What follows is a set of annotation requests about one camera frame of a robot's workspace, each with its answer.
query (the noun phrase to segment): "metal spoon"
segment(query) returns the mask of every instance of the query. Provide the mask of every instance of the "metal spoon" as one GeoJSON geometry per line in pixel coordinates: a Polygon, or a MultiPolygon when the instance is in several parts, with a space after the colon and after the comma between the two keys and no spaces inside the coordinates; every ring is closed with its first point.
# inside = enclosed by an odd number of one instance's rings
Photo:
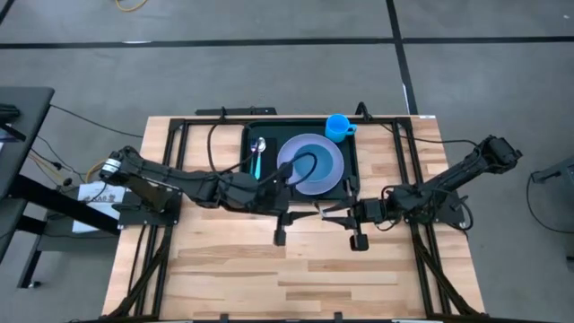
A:
{"type": "MultiPolygon", "coordinates": [[[[255,153],[255,151],[257,150],[257,139],[251,139],[251,154],[255,153]]],[[[254,166],[255,166],[255,161],[253,160],[253,157],[251,158],[251,163],[249,164],[249,174],[253,174],[254,172],[254,166]]]]}
{"type": "Polygon", "coordinates": [[[257,164],[255,166],[255,178],[261,177],[261,153],[265,150],[265,139],[259,137],[257,140],[257,164]]]}

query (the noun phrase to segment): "black desk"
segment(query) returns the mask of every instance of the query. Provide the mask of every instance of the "black desk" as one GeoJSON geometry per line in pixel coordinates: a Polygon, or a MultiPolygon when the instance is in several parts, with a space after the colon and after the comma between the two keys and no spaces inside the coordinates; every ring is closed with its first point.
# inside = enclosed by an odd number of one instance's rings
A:
{"type": "MultiPolygon", "coordinates": [[[[48,114],[53,95],[54,90],[50,88],[0,87],[0,102],[13,104],[21,113],[12,123],[12,127],[26,135],[24,142],[6,143],[0,150],[0,236],[3,236],[0,238],[0,262],[12,241],[14,231],[27,231],[37,235],[36,243],[22,273],[19,283],[21,288],[29,286],[41,251],[59,250],[54,247],[54,243],[50,242],[56,238],[42,236],[42,234],[69,235],[72,223],[70,218],[104,231],[77,236],[119,235],[117,220],[76,201],[75,198],[65,196],[57,190],[47,188],[20,174],[26,156],[48,114]],[[69,217],[59,217],[58,221],[53,222],[30,218],[23,215],[28,202],[69,217]]],[[[70,239],[61,239],[60,246],[70,245],[70,239]]],[[[81,244],[81,242],[75,240],[75,244],[81,244]]]]}

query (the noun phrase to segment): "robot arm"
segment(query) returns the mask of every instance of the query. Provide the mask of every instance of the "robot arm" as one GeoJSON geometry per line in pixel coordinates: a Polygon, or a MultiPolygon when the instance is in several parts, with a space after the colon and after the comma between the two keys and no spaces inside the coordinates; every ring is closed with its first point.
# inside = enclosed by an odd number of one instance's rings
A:
{"type": "MultiPolygon", "coordinates": [[[[349,199],[323,212],[349,208],[348,216],[324,217],[323,220],[353,230],[352,250],[367,250],[369,243],[361,232],[362,223],[396,223],[401,218],[422,223],[422,219],[428,219],[429,214],[441,207],[457,188],[484,172],[501,174],[511,170],[521,156],[522,153],[512,148],[504,138],[489,136],[460,163],[422,184],[393,186],[387,198],[384,188],[380,199],[357,200],[356,194],[347,186],[349,199]]],[[[317,214],[288,212],[291,189],[286,182],[291,174],[292,166],[284,164],[273,184],[260,185],[254,176],[247,173],[176,170],[147,161],[128,146],[109,156],[100,171],[100,178],[110,185],[129,188],[141,198],[142,207],[147,212],[159,216],[167,208],[174,192],[185,194],[205,208],[222,206],[231,212],[276,216],[274,243],[284,245],[285,225],[317,214]]]]}

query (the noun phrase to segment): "wooden tabletop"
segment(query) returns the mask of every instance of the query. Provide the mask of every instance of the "wooden tabletop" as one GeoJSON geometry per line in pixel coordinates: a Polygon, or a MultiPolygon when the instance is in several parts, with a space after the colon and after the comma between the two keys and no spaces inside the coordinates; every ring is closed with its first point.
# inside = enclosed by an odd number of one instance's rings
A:
{"type": "MultiPolygon", "coordinates": [[[[174,117],[149,118],[141,149],[144,158],[161,162],[170,118],[174,117]]],[[[184,170],[208,169],[209,127],[191,127],[184,170]]],[[[219,126],[214,131],[216,168],[239,160],[242,128],[219,126]]],[[[413,129],[416,137],[440,139],[434,118],[413,117],[413,129]]],[[[400,183],[393,136],[375,125],[360,125],[355,136],[361,197],[379,197],[385,185],[400,183]]],[[[174,145],[172,166],[178,138],[174,145]]],[[[448,167],[442,144],[416,145],[425,180],[448,167]]],[[[403,147],[413,180],[406,140],[403,147]]],[[[291,208],[312,209],[306,205],[291,208]]],[[[203,209],[185,197],[171,241],[161,319],[217,319],[220,313],[229,313],[231,319],[331,319],[337,311],[346,319],[423,318],[408,226],[401,223],[387,232],[373,225],[363,225],[363,229],[370,238],[370,249],[365,252],[350,251],[352,232],[322,222],[318,216],[287,227],[286,246],[276,247],[272,243],[275,218],[203,209]]],[[[121,233],[104,314],[126,296],[140,230],[141,226],[134,226],[121,233]]],[[[471,306],[483,310],[465,235],[444,224],[435,225],[435,231],[445,274],[471,306]]],[[[135,279],[141,273],[145,242],[144,236],[135,279]]],[[[430,272],[429,278],[434,309],[439,312],[430,272]]],[[[151,312],[154,287],[155,277],[148,285],[144,313],[151,312]]]]}

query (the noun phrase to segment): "gray floor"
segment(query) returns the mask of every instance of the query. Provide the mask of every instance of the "gray floor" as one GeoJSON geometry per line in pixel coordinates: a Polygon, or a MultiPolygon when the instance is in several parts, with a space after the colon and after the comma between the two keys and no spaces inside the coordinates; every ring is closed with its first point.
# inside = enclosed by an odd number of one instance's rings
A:
{"type": "MultiPolygon", "coordinates": [[[[571,1],[400,0],[396,7],[405,37],[574,35],[571,1]]],[[[382,0],[150,0],[135,13],[119,12],[111,0],[16,0],[0,26],[0,42],[390,35],[382,0]]],[[[525,187],[531,171],[574,150],[574,43],[405,50],[419,110],[438,116],[443,138],[503,135],[525,155],[512,172],[461,189],[474,209],[470,245],[486,309],[499,317],[571,321],[574,273],[564,256],[574,251],[574,240],[535,223],[525,187]]],[[[364,100],[371,113],[406,112],[392,45],[0,50],[0,68],[0,85],[52,86],[56,105],[134,133],[143,132],[150,115],[220,106],[333,113],[352,112],[364,100]]],[[[41,134],[82,171],[114,149],[139,145],[57,110],[41,134]]],[[[41,142],[36,146],[49,153],[41,142]]],[[[451,162],[468,152],[464,145],[447,147],[451,162]]],[[[22,172],[50,185],[35,166],[22,172]]],[[[559,181],[532,193],[547,223],[574,230],[574,205],[559,181]]],[[[45,285],[17,290],[31,243],[30,235],[17,233],[0,266],[0,321],[96,318],[115,250],[94,241],[89,254],[46,253],[35,276],[45,285]]]]}

